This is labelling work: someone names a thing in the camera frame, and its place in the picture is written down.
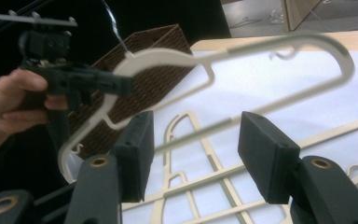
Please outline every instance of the plastic hanger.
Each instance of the plastic hanger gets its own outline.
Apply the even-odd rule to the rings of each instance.
[[[348,50],[336,40],[324,35],[289,35],[285,37],[271,38],[267,41],[239,46],[233,49],[218,51],[203,56],[193,56],[173,49],[145,49],[133,54],[131,52],[126,52],[126,59],[124,59],[117,66],[113,73],[117,76],[135,77],[139,72],[147,68],[162,65],[195,66],[200,64],[205,68],[209,78],[207,81],[186,92],[174,96],[173,98],[163,100],[160,103],[147,108],[147,110],[157,110],[210,87],[213,84],[215,77],[212,69],[213,63],[239,56],[252,55],[261,51],[276,51],[282,48],[292,48],[293,51],[289,55],[281,55],[279,53],[276,53],[275,55],[283,59],[290,59],[296,56],[296,54],[307,45],[318,47],[319,49],[323,49],[330,53],[336,59],[341,70],[341,75],[339,77],[322,82],[319,85],[313,86],[309,89],[305,89],[293,95],[284,97],[270,104],[263,105],[253,111],[255,113],[264,114],[282,106],[290,105],[317,93],[327,91],[348,81],[354,71],[353,60]],[[120,130],[124,128],[131,119],[127,118],[118,123],[113,123],[110,120],[110,118],[107,116],[107,113],[113,108],[116,100],[117,96],[106,94],[104,96],[102,106],[88,119],[88,121],[81,125],[81,127],[69,138],[66,143],[62,145],[59,152],[59,165],[62,175],[69,183],[72,183],[75,180],[72,178],[66,165],[66,157],[71,153],[78,153],[78,151],[73,149],[76,148],[76,145],[80,143],[81,139],[83,139],[90,131],[92,131],[101,121],[106,122],[106,124],[114,130]],[[180,139],[175,139],[168,144],[160,146],[156,149],[156,153],[162,153],[172,147],[177,147],[187,142],[197,140],[202,136],[216,133],[220,130],[239,123],[240,120],[241,115],[235,118],[223,120],[216,123],[215,125],[206,127],[202,130],[186,135]]]

